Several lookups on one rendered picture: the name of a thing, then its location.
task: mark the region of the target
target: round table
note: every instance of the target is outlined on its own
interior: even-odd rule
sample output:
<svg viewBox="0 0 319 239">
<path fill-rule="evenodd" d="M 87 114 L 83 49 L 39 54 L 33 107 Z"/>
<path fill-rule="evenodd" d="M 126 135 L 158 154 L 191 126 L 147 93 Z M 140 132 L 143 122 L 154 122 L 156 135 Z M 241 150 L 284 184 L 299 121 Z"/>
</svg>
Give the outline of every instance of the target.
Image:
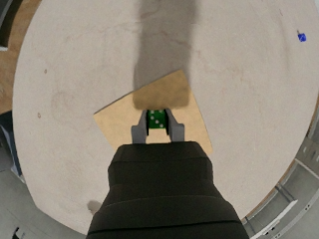
<svg viewBox="0 0 319 239">
<path fill-rule="evenodd" d="M 108 193 L 115 153 L 93 114 L 183 69 L 212 143 L 214 182 L 244 217 L 307 132 L 318 52 L 313 0 L 43 0 L 13 98 L 18 154 L 36 205 L 85 234 L 90 207 Z"/>
</svg>

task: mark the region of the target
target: table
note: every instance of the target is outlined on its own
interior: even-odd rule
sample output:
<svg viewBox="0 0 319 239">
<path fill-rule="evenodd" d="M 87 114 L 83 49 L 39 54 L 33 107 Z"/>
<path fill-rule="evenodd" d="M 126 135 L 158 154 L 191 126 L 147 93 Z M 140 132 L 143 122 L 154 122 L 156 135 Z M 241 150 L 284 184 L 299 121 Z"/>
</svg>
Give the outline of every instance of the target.
<svg viewBox="0 0 319 239">
<path fill-rule="evenodd" d="M 182 69 L 212 143 L 215 184 L 244 217 L 307 132 L 318 44 L 313 0 L 43 0 L 13 98 L 18 155 L 36 205 L 86 233 L 115 153 L 93 114 Z"/>
</svg>

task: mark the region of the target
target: small blue object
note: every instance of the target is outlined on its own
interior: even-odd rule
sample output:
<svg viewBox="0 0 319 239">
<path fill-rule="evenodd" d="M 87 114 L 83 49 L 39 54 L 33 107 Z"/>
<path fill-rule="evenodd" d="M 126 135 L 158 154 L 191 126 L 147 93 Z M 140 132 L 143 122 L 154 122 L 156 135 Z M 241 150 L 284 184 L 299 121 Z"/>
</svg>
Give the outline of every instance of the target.
<svg viewBox="0 0 319 239">
<path fill-rule="evenodd" d="M 307 41 L 306 34 L 304 34 L 304 33 L 299 33 L 299 34 L 298 34 L 298 38 L 299 38 L 299 41 L 300 41 L 300 42 L 305 42 L 305 41 Z"/>
</svg>

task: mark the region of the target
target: tan square board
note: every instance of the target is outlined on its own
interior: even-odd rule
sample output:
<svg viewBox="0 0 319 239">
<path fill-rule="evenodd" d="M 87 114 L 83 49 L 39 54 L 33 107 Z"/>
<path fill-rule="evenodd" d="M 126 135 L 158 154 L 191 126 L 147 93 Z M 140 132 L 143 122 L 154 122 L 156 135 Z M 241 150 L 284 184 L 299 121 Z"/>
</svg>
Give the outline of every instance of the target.
<svg viewBox="0 0 319 239">
<path fill-rule="evenodd" d="M 132 92 L 94 114 L 94 119 L 114 150 L 132 143 L 131 127 L 143 110 L 171 109 L 185 125 L 185 140 L 197 141 L 210 154 L 212 146 L 196 100 L 183 71 L 174 72 Z M 164 129 L 151 129 L 147 143 L 169 142 Z"/>
</svg>

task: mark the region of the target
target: brown floor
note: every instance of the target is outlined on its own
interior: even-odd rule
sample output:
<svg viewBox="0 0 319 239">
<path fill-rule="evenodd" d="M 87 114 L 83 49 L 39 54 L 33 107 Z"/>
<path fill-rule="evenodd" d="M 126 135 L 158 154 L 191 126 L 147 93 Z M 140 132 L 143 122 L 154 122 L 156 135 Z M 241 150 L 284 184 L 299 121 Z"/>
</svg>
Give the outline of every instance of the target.
<svg viewBox="0 0 319 239">
<path fill-rule="evenodd" d="M 20 49 L 40 2 L 22 1 L 12 24 L 8 51 L 0 52 L 0 115 L 12 110 L 13 83 Z"/>
</svg>

